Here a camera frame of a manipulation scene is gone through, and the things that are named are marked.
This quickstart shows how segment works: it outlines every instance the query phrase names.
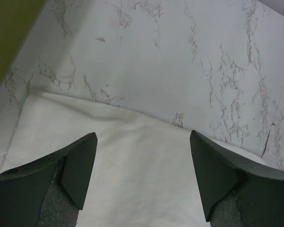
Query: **white marble wall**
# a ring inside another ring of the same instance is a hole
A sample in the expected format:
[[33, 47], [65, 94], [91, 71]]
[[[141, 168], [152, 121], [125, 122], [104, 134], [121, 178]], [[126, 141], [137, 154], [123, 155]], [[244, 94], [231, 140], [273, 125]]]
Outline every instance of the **white marble wall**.
[[31, 89], [133, 109], [284, 170], [284, 17], [255, 0], [49, 0], [0, 87], [2, 154]]

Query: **marble pattern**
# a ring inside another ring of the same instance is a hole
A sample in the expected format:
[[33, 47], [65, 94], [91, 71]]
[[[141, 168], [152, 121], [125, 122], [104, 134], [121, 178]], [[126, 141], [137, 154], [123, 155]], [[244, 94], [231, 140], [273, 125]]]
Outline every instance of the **marble pattern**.
[[31, 89], [133, 109], [284, 170], [284, 17], [255, 0], [49, 0], [0, 87], [0, 153]]

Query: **white cloth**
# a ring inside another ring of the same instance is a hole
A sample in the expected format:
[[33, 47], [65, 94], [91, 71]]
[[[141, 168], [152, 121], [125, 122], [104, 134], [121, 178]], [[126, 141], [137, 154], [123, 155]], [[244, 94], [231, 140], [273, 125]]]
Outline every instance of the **white cloth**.
[[[134, 111], [31, 94], [1, 171], [43, 157], [89, 132], [96, 132], [98, 147], [76, 227], [210, 226], [197, 187], [190, 131]], [[244, 150], [238, 152], [264, 163]]]

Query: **dark gray object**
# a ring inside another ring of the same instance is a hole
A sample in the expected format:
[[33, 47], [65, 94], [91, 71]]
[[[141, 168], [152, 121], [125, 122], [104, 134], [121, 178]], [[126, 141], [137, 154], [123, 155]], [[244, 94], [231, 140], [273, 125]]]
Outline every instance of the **dark gray object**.
[[90, 133], [52, 154], [0, 174], [0, 227], [73, 227], [95, 160]]
[[196, 131], [190, 144], [206, 221], [213, 227], [284, 227], [284, 171], [229, 151]]

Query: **crack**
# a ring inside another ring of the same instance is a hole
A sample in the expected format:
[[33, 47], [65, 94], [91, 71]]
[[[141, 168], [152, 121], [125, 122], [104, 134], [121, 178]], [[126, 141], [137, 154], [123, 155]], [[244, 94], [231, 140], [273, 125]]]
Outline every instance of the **crack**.
[[264, 150], [263, 150], [263, 153], [262, 153], [261, 157], [263, 157], [264, 154], [265, 154], [265, 152], [266, 152], [267, 145], [268, 145], [268, 140], [269, 140], [269, 136], [270, 136], [270, 131], [271, 131], [271, 128], [269, 129], [268, 136], [267, 136], [266, 143], [265, 143], [265, 147], [264, 147]]
[[275, 105], [275, 113], [274, 113], [274, 134], [270, 135], [271, 140], [273, 141], [273, 144], [271, 146], [273, 147], [272, 149], [267, 149], [271, 150], [271, 154], [273, 156], [273, 159], [275, 161], [276, 167], [278, 169], [283, 169], [283, 162], [284, 162], [284, 123], [282, 122], [284, 119], [284, 114], [283, 114], [283, 108], [280, 106], [282, 104], [282, 99], [284, 98], [284, 85], [282, 88], [282, 92], [280, 95], [280, 98], [278, 101], [274, 101]]

